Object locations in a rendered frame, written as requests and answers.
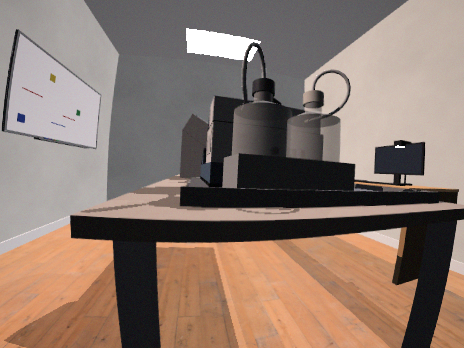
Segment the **dark grey curved hose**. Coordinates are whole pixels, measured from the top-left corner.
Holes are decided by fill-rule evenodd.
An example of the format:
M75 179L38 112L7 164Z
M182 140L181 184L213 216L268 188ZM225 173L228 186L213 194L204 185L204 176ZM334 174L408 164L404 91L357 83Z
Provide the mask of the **dark grey curved hose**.
M344 106L344 105L346 104L346 102L348 101L348 98L349 98L349 96L350 96L351 85L350 85L349 79L347 78L347 76L346 76L343 72L341 72L341 71L339 71L339 70L330 69L330 70L323 71L322 73L320 73L319 75L317 75L317 77L316 77L315 80L313 81L312 90L315 90L315 85L316 85L316 83L317 83L317 80L318 80L321 76L323 76L323 75L325 75L325 74L327 74L327 73L336 73L336 74L341 75L341 76L345 79L345 82L346 82L346 84L347 84L347 94L346 94L346 97L345 97L343 103L342 103L337 109L335 109L334 111L332 111L331 113L329 113L330 115L333 115L333 114L337 113L341 108L343 108L343 106Z

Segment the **translucent grey bottle with cap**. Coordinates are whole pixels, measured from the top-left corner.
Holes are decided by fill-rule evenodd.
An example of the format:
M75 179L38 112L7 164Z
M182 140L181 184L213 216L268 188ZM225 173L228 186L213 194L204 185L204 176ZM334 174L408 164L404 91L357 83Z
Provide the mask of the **translucent grey bottle with cap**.
M306 113L292 117L291 157L340 162L341 119L322 113L324 93L305 92L303 106Z

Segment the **grey bottle with black cap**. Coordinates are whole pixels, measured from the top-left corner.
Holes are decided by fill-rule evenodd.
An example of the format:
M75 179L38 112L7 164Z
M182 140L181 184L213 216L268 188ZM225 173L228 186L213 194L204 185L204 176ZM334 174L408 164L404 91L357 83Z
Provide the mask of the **grey bottle with black cap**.
M272 102L275 82L254 80L252 96L254 103L234 110L232 155L291 157L292 110Z

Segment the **black curved hose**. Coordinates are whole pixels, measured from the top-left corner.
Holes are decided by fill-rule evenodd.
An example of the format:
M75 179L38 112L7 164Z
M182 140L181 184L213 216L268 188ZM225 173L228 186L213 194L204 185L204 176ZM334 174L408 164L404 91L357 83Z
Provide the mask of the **black curved hose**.
M257 42L253 41L247 46L247 48L245 50L244 58L243 58L242 88L243 88L244 104L247 104L247 102L248 102L248 98L247 98L247 63L248 63L248 57L249 57L250 51L251 51L251 49L253 47L257 48L257 50L259 52L259 55L260 55L261 66L262 66L262 78L266 78L265 59L264 59L264 54L263 54L262 48L260 47L260 45Z

